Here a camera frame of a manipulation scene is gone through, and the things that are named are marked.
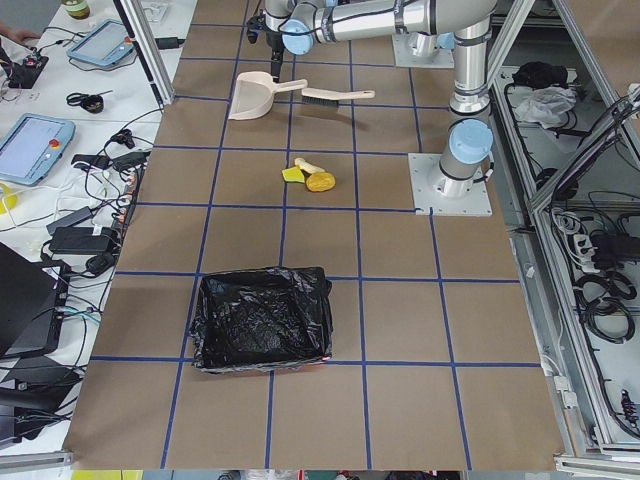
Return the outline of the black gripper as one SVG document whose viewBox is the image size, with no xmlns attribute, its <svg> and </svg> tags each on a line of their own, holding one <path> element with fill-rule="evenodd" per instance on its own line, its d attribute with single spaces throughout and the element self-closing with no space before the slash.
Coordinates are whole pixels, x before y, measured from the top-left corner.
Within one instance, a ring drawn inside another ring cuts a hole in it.
<svg viewBox="0 0 640 480">
<path fill-rule="evenodd" d="M 266 25 L 266 15 L 256 14 L 247 20 L 247 39 L 250 44 L 255 44 L 260 35 L 266 38 L 267 45 L 271 48 L 273 56 L 284 54 L 284 43 L 280 33 L 271 30 Z"/>
</svg>

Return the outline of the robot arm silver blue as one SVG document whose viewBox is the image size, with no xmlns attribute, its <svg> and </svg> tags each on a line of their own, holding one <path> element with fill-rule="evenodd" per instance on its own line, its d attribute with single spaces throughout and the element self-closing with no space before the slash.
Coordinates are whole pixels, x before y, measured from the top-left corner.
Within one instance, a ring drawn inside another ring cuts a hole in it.
<svg viewBox="0 0 640 480">
<path fill-rule="evenodd" d="M 264 1 L 246 23 L 272 49 L 271 74 L 280 79 L 283 54 L 304 55 L 317 44 L 396 34 L 454 37 L 450 110 L 483 119 L 489 110 L 488 52 L 494 1 Z"/>
</svg>

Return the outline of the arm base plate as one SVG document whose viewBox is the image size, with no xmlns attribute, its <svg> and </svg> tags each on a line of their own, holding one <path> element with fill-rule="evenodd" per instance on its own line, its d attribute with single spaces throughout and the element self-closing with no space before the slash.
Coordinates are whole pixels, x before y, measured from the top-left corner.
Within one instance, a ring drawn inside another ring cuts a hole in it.
<svg viewBox="0 0 640 480">
<path fill-rule="evenodd" d="M 404 68 L 453 69 L 454 35 L 419 32 L 392 37 L 395 65 Z"/>
<path fill-rule="evenodd" d="M 485 175 L 478 166 L 467 180 L 453 180 L 440 169 L 440 154 L 410 153 L 410 183 L 417 215 L 489 217 L 492 207 Z"/>
</svg>

